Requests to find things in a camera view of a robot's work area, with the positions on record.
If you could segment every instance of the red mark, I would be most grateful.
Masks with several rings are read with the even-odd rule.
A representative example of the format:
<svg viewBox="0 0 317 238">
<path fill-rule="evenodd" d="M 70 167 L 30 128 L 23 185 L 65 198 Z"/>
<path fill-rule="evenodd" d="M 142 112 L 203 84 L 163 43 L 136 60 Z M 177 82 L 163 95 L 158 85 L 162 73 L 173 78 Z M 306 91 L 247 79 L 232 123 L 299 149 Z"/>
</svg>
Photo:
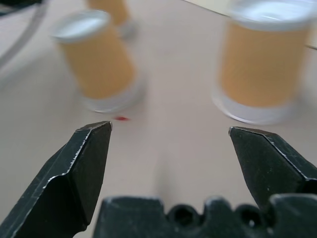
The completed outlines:
<svg viewBox="0 0 317 238">
<path fill-rule="evenodd" d="M 122 121 L 130 120 L 129 118 L 125 118 L 125 117 L 121 117 L 121 116 L 115 117 L 114 119 L 115 120 L 122 120 Z"/>
</svg>

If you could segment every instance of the white table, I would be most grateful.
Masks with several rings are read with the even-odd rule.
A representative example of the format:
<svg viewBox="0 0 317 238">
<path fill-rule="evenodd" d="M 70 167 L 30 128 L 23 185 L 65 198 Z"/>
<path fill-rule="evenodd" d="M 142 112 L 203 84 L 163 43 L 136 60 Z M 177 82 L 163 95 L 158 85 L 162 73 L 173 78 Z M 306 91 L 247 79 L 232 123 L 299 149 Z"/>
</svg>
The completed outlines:
<svg viewBox="0 0 317 238">
<path fill-rule="evenodd" d="M 154 195 L 166 209 L 190 203 L 199 211 L 211 195 L 226 197 L 233 207 L 254 203 L 228 136 L 230 126 L 247 125 L 227 118 L 211 101 L 226 17 L 181 0 L 130 0 L 129 5 L 139 32 L 127 46 L 147 74 L 147 96 L 119 114 L 130 121 L 113 123 L 93 224 L 77 238 L 91 237 L 105 196 Z M 10 81 L 0 90 L 0 221 L 77 128 L 113 117 L 82 106 L 48 36 L 53 22 L 81 8 L 75 0 L 51 1 L 39 32 L 0 74 Z M 308 51 L 304 91 L 314 95 L 317 52 Z M 317 164 L 317 112 L 311 105 L 303 103 L 290 121 L 260 128 L 280 134 Z"/>
</svg>

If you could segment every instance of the wire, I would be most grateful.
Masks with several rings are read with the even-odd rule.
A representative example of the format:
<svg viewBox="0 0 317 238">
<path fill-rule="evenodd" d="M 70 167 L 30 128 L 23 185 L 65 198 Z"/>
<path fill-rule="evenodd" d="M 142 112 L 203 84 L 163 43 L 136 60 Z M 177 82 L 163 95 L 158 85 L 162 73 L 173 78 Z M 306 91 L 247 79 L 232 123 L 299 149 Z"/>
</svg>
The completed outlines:
<svg viewBox="0 0 317 238">
<path fill-rule="evenodd" d="M 37 5 L 38 9 L 34 13 L 30 24 L 23 31 L 19 39 L 0 58 L 0 69 L 14 57 L 23 48 L 23 46 L 25 46 L 39 28 L 46 13 L 47 1 L 43 1 Z"/>
</svg>

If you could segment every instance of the table surface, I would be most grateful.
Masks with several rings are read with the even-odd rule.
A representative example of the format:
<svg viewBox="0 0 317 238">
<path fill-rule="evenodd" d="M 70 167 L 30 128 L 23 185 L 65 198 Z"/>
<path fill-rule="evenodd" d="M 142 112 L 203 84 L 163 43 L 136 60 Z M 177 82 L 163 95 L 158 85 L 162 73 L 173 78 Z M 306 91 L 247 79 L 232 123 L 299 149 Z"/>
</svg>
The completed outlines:
<svg viewBox="0 0 317 238">
<path fill-rule="evenodd" d="M 235 207 L 254 203 L 242 176 L 228 129 L 248 126 L 223 115 L 211 101 L 227 18 L 181 0 L 130 0 L 138 22 L 126 45 L 145 72 L 145 99 L 114 121 L 103 197 L 159 196 L 166 209 L 189 203 L 202 210 L 212 195 Z M 54 0 L 39 32 L 0 72 L 0 221 L 45 161 L 85 124 L 112 119 L 85 109 L 72 75 L 49 38 L 49 27 L 83 2 Z M 304 99 L 296 115 L 260 129 L 280 134 L 317 165 L 314 97 L 317 52 L 310 53 Z"/>
</svg>

